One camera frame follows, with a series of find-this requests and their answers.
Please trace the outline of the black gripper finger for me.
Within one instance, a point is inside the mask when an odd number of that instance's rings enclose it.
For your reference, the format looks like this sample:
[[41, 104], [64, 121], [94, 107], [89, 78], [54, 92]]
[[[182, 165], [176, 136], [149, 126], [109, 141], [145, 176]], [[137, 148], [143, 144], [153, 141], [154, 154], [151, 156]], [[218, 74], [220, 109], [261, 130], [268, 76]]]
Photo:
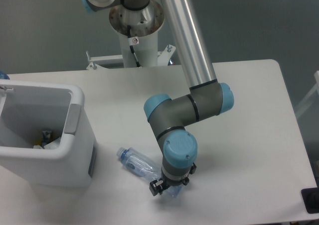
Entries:
[[153, 180], [149, 185], [149, 189], [153, 196], [162, 195], [163, 191], [167, 190], [168, 188], [169, 185], [162, 179]]
[[195, 163], [192, 164], [190, 170], [183, 176], [181, 180], [183, 185], [187, 185], [189, 183], [189, 176], [196, 172], [197, 166]]

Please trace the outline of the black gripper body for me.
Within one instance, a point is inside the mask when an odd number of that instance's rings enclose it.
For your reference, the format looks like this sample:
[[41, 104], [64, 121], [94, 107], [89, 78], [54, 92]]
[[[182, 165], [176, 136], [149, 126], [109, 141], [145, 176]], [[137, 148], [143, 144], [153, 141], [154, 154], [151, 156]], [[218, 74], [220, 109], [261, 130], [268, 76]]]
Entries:
[[164, 187], [171, 187], [171, 186], [179, 186], [179, 185], [187, 185], [190, 179], [186, 176], [182, 179], [173, 180], [167, 177], [166, 175], [162, 174], [161, 180], [163, 181]]

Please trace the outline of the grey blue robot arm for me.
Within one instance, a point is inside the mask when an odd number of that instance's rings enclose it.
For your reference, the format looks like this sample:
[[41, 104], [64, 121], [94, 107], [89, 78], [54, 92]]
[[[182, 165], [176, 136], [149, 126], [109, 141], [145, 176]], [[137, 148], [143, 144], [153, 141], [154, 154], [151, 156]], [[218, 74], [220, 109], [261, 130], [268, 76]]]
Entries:
[[161, 176], [150, 182], [153, 195], [187, 185], [196, 171], [197, 141], [186, 131], [190, 124], [232, 109], [234, 96], [217, 80], [197, 23], [191, 0], [82, 0], [91, 12], [109, 8], [109, 21], [118, 33], [126, 68], [157, 66], [158, 31], [168, 21], [177, 46], [189, 94], [171, 99], [150, 97], [144, 111], [162, 152]]

